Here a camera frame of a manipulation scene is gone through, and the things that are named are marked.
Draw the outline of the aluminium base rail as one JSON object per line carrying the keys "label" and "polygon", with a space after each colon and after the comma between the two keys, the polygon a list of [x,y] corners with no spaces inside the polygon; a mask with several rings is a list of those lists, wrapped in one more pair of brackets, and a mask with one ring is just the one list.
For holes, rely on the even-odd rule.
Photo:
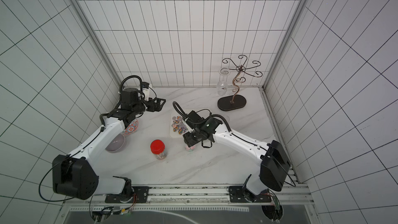
{"label": "aluminium base rail", "polygon": [[116,197],[94,197],[92,200],[71,201],[63,205],[67,214],[78,212],[107,212],[126,214],[131,211],[244,211],[249,206],[313,205],[315,202],[305,185],[287,186],[281,192],[267,190],[249,199],[241,185],[152,185],[133,187],[132,201],[122,203]]}

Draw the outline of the white cutting board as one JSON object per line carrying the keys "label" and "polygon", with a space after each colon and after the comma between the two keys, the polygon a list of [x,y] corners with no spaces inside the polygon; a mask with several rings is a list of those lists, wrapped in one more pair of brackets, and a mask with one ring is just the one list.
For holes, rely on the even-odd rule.
{"label": "white cutting board", "polygon": [[[189,114],[191,111],[195,111],[203,118],[207,118],[210,113],[216,113],[211,108],[187,108],[184,111],[186,114]],[[174,109],[172,109],[170,112],[169,128],[169,135],[172,139],[182,138],[183,134],[190,131],[190,127],[183,121],[182,115],[177,113]]]}

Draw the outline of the colourful candy jar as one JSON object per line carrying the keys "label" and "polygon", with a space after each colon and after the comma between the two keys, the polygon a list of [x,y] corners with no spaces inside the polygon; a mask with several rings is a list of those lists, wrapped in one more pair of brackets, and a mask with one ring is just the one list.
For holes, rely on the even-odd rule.
{"label": "colourful candy jar", "polygon": [[192,151],[195,150],[195,145],[193,145],[191,147],[189,147],[188,145],[185,145],[185,150],[188,151],[188,152],[192,152]]}

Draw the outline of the pile of colourful candies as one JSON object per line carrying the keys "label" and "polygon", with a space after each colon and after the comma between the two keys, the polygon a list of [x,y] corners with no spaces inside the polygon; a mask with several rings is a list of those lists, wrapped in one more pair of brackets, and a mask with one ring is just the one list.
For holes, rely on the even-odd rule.
{"label": "pile of colourful candies", "polygon": [[171,123],[172,132],[175,134],[183,135],[187,132],[188,128],[181,116],[173,116]]}

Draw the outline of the clear hanging wine glass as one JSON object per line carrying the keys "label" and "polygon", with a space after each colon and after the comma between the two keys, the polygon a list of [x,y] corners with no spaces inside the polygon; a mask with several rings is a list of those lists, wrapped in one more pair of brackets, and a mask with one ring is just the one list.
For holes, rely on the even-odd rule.
{"label": "clear hanging wine glass", "polygon": [[219,96],[224,96],[228,90],[227,77],[230,74],[230,70],[226,67],[222,67],[219,70],[219,74],[220,74],[220,80],[217,83],[217,92]]}

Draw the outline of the grey purple plate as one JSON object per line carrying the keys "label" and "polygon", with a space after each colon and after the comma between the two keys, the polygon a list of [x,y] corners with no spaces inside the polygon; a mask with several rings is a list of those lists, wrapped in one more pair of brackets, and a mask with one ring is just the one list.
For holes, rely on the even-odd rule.
{"label": "grey purple plate", "polygon": [[125,136],[122,134],[118,134],[111,143],[105,148],[105,150],[109,153],[120,152],[125,147],[126,141]]}

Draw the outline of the colourful patterned plate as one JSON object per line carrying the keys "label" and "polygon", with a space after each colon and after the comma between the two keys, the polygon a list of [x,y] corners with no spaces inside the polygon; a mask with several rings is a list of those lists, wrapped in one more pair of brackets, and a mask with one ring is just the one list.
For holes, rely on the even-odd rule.
{"label": "colourful patterned plate", "polygon": [[123,136],[129,136],[133,133],[135,133],[138,129],[139,121],[137,119],[134,119],[123,131],[122,135]]}

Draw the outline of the red lid candy jar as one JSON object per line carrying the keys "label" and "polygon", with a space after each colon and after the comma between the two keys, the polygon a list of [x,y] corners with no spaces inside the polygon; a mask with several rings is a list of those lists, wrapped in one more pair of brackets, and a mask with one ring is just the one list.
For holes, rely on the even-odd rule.
{"label": "red lid candy jar", "polygon": [[154,156],[159,160],[162,160],[167,157],[165,144],[161,140],[154,140],[150,144],[150,149],[151,152],[154,154]]}

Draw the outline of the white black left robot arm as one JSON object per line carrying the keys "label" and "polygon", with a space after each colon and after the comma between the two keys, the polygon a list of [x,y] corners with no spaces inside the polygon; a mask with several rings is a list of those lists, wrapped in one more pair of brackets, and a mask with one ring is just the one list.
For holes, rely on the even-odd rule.
{"label": "white black left robot arm", "polygon": [[67,155],[58,155],[48,171],[54,193],[67,199],[87,200],[97,195],[116,195],[124,202],[134,196],[131,180],[125,177],[96,174],[93,166],[100,154],[137,118],[145,112],[159,112],[166,103],[150,97],[150,83],[139,76],[126,77],[119,86],[119,99],[109,113],[100,115],[100,127]]}

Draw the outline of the copper glass rack dark base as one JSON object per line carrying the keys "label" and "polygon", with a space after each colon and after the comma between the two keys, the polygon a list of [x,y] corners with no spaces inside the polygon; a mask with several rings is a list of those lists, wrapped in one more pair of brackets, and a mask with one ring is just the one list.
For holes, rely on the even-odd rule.
{"label": "copper glass rack dark base", "polygon": [[253,73],[249,73],[248,71],[251,69],[255,69],[261,66],[261,62],[254,60],[252,61],[253,66],[248,67],[248,57],[246,55],[239,55],[238,59],[244,60],[242,64],[238,65],[231,58],[224,58],[222,60],[223,64],[228,64],[230,67],[222,67],[219,70],[219,74],[222,77],[229,76],[231,71],[236,71],[237,74],[232,79],[233,94],[230,96],[224,96],[220,98],[217,102],[217,107],[224,112],[229,112],[233,110],[238,110],[244,108],[247,104],[247,100],[244,96],[240,95],[240,86],[239,83],[244,83],[246,81],[245,75],[253,77],[253,78],[261,78],[263,77],[263,73],[261,71],[255,71]]}

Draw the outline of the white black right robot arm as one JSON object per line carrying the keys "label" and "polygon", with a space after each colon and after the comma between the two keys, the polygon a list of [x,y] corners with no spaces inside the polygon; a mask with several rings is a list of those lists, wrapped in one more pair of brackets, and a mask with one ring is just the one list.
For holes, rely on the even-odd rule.
{"label": "white black right robot arm", "polygon": [[257,177],[249,176],[246,191],[249,196],[259,196],[265,190],[281,192],[287,184],[291,162],[282,144],[276,140],[271,142],[258,141],[233,130],[227,120],[219,114],[211,114],[207,118],[197,112],[186,113],[174,101],[173,108],[189,126],[183,135],[184,143],[188,147],[201,144],[210,149],[213,144],[230,147],[251,158],[259,167]]}

